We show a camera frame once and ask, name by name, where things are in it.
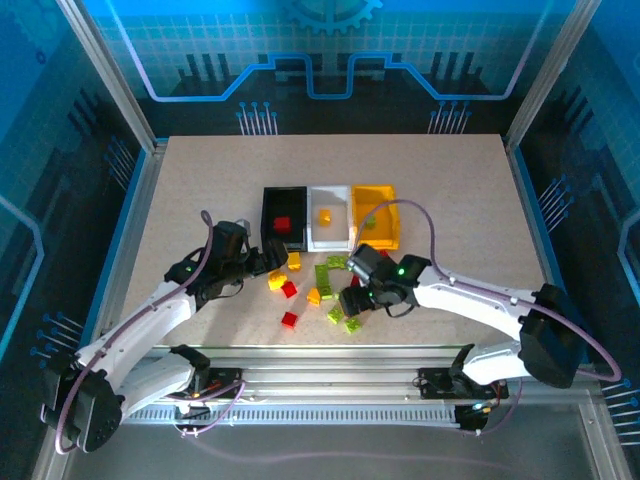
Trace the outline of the black plastic container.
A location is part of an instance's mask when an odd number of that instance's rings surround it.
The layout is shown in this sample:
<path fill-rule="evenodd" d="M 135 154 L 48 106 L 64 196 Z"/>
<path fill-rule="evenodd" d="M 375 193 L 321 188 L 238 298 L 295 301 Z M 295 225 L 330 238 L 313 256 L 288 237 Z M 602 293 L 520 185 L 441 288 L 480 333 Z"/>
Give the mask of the black plastic container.
<path fill-rule="evenodd" d="M 265 187 L 261 211 L 261 240 L 265 244 L 271 239 L 280 239 L 289 251 L 306 252 L 307 235 L 307 187 Z M 273 221 L 279 216 L 289 216 L 292 231 L 278 235 L 273 230 Z"/>

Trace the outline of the aluminium frame post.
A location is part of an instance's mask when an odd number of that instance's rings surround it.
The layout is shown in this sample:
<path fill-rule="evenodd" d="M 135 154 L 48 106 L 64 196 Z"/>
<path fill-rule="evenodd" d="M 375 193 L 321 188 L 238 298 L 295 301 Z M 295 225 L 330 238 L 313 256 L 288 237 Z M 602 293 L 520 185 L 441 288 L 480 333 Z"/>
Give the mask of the aluminium frame post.
<path fill-rule="evenodd" d="M 146 153 L 152 155 L 163 153 L 167 142 L 159 141 L 153 133 L 125 76 L 83 1 L 55 0 L 55 2 L 140 146 Z"/>
<path fill-rule="evenodd" d="M 520 145 L 553 86 L 566 68 L 601 2 L 602 0 L 575 0 L 570 14 L 510 125 L 505 137 L 507 153 L 514 153 Z"/>

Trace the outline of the yellow plastic container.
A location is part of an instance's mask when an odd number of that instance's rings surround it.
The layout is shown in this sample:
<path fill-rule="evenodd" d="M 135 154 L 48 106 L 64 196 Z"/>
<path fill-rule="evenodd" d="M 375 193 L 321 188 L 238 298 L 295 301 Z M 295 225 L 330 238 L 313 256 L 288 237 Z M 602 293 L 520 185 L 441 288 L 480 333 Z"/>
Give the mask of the yellow plastic container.
<path fill-rule="evenodd" d="M 377 250 L 394 251 L 400 244 L 400 216 L 396 204 L 377 210 L 376 227 L 366 230 L 363 221 L 379 205 L 396 198 L 395 188 L 389 184 L 354 185 L 351 189 L 352 212 L 356 244 L 369 244 Z"/>

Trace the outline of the long green lego brick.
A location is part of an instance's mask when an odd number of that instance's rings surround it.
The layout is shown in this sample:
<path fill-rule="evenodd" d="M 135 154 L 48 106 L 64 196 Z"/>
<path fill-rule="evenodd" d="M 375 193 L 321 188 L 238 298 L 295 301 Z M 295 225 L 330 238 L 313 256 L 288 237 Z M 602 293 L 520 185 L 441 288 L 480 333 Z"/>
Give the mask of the long green lego brick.
<path fill-rule="evenodd" d="M 330 282 L 329 268 L 326 264 L 315 264 L 316 288 L 322 300 L 329 300 L 333 296 Z"/>

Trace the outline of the black controller board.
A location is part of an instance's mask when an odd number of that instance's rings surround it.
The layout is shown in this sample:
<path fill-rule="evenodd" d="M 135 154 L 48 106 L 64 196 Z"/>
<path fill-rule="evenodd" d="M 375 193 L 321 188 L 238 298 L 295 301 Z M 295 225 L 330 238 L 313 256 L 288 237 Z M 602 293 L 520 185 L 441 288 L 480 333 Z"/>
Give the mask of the black controller board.
<path fill-rule="evenodd" d="M 178 402 L 174 419 L 178 422 L 204 421 L 210 418 L 211 409 L 202 402 Z"/>
<path fill-rule="evenodd" d="M 493 410 L 498 408 L 498 400 L 478 401 L 468 405 L 456 405 L 454 408 L 455 422 L 459 430 L 479 436 L 487 426 L 489 416 Z"/>

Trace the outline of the aluminium table side rail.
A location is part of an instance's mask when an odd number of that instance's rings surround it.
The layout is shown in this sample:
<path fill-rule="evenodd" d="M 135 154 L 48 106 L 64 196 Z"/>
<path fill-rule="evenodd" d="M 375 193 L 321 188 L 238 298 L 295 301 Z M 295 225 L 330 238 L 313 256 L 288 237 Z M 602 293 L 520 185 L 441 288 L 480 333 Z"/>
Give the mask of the aluminium table side rail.
<path fill-rule="evenodd" d="M 580 315 L 566 293 L 522 154 L 518 150 L 507 150 L 506 154 L 543 275 L 542 286 L 534 291 L 534 308 L 524 320 L 525 357 L 540 360 L 549 366 L 579 360 L 584 353 L 583 340 L 546 312 L 551 311 L 576 324 L 580 322 Z"/>
<path fill-rule="evenodd" d="M 79 346 L 96 340 L 115 325 L 124 303 L 168 140 L 151 153 L 140 153 L 105 257 Z"/>

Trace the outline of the white plastic container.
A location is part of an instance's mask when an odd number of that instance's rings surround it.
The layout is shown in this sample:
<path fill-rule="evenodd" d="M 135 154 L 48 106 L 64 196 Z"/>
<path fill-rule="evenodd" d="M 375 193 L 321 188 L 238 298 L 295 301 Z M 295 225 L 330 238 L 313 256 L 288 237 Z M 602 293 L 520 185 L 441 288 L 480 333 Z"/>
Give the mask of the white plastic container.
<path fill-rule="evenodd" d="M 355 240 L 351 187 L 308 186 L 307 196 L 308 251 L 349 252 Z M 318 224 L 320 209 L 331 210 L 330 226 Z"/>

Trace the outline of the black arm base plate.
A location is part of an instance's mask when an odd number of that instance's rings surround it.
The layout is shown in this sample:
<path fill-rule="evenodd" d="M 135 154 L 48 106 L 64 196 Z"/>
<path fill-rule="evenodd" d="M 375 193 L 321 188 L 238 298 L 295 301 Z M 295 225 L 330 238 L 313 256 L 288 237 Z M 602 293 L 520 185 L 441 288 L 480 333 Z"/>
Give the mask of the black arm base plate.
<path fill-rule="evenodd" d="M 240 390 L 243 370 L 240 368 L 212 368 L 208 376 L 194 390 L 196 400 L 233 399 Z"/>
<path fill-rule="evenodd" d="M 447 368 L 420 368 L 413 386 L 422 399 L 494 400 L 510 396 L 509 388 L 497 383 L 480 385 L 461 372 Z"/>

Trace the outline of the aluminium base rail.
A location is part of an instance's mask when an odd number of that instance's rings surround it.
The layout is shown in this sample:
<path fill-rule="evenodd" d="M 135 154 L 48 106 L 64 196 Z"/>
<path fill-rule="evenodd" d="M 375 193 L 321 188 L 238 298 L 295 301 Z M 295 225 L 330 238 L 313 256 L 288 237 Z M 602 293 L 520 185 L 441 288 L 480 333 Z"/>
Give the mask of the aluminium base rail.
<path fill-rule="evenodd" d="M 172 405 L 178 402 L 202 402 L 211 410 L 221 408 L 219 419 L 205 426 L 175 425 L 182 434 L 197 436 L 222 425 L 220 419 L 241 404 L 257 405 L 468 405 L 485 400 L 422 399 L 413 386 L 417 370 L 401 369 L 382 364 L 357 366 L 351 359 L 331 362 L 326 358 L 313 358 L 298 362 L 292 358 L 257 360 L 225 357 L 214 363 L 202 352 L 194 349 L 207 362 L 207 374 L 212 368 L 240 368 L 243 380 L 233 399 L 196 400 L 191 389 L 166 396 L 151 405 Z M 495 382 L 509 388 L 510 396 L 497 399 L 500 404 L 514 407 L 517 386 L 512 380 Z"/>

